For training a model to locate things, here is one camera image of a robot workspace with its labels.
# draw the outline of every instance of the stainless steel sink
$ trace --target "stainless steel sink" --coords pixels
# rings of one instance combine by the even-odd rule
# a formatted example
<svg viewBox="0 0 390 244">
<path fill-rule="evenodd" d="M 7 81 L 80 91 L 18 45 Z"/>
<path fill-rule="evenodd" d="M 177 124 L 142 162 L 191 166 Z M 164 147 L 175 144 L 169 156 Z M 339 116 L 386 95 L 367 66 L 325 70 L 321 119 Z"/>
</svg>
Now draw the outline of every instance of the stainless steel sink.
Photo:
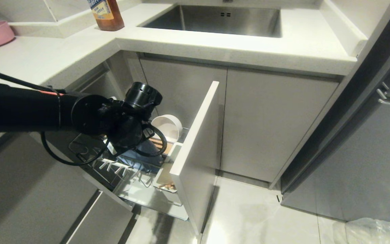
<svg viewBox="0 0 390 244">
<path fill-rule="evenodd" d="M 142 27 L 281 37 L 280 23 L 278 9 L 178 5 Z"/>
</svg>

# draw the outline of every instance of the black robotic arm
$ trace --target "black robotic arm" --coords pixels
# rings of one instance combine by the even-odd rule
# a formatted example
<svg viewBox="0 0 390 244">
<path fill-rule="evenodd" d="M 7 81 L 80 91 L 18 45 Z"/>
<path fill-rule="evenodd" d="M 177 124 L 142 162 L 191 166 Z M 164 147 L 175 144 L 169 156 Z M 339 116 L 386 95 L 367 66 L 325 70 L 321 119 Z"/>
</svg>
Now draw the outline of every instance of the black robotic arm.
<svg viewBox="0 0 390 244">
<path fill-rule="evenodd" d="M 42 87 L 4 74 L 0 74 L 0 79 L 35 89 L 0 84 L 0 132 L 40 131 L 45 149 L 60 162 L 79 165 L 51 152 L 45 131 L 71 130 L 89 136 L 106 135 L 107 144 L 112 143 L 117 154 L 132 149 L 143 156 L 156 156 L 166 149 L 164 135 L 149 123 L 153 109 L 162 100 L 161 94 L 149 85 L 135 82 L 127 91 L 126 99 L 118 101 Z M 159 152 L 148 154 L 136 149 L 155 133 L 164 145 Z M 105 150 L 106 146 L 96 158 L 85 163 L 97 159 Z"/>
</svg>

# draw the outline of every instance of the refrigerator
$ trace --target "refrigerator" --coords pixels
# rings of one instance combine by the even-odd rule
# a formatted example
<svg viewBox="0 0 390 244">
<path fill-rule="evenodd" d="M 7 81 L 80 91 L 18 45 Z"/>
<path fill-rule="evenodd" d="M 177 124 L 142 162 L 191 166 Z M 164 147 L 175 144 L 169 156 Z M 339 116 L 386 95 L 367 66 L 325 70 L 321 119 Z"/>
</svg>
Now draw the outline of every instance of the refrigerator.
<svg viewBox="0 0 390 244">
<path fill-rule="evenodd" d="M 390 221 L 390 22 L 281 178 L 283 206 Z"/>
</svg>

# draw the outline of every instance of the countertop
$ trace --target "countertop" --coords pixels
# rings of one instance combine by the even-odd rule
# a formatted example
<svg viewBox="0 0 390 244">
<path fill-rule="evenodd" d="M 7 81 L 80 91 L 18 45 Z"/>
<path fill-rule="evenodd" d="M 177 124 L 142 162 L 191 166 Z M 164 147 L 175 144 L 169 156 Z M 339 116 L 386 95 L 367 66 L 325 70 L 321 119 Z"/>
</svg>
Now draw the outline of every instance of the countertop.
<svg viewBox="0 0 390 244">
<path fill-rule="evenodd" d="M 64 88 L 120 50 L 336 75 L 349 74 L 356 63 L 318 9 L 281 8 L 282 38 L 138 27 L 173 6 L 130 8 L 122 12 L 126 26 L 116 32 L 94 25 L 65 39 L 16 37 L 0 47 L 0 72 Z"/>
</svg>

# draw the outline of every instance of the bottle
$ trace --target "bottle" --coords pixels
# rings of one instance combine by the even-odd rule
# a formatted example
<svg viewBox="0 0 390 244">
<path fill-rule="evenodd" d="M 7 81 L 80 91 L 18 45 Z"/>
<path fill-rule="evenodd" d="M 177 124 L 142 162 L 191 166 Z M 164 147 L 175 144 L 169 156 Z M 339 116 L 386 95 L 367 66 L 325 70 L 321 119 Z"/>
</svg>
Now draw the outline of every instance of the bottle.
<svg viewBox="0 0 390 244">
<path fill-rule="evenodd" d="M 124 27 L 116 0 L 88 0 L 101 30 L 117 31 Z"/>
</svg>

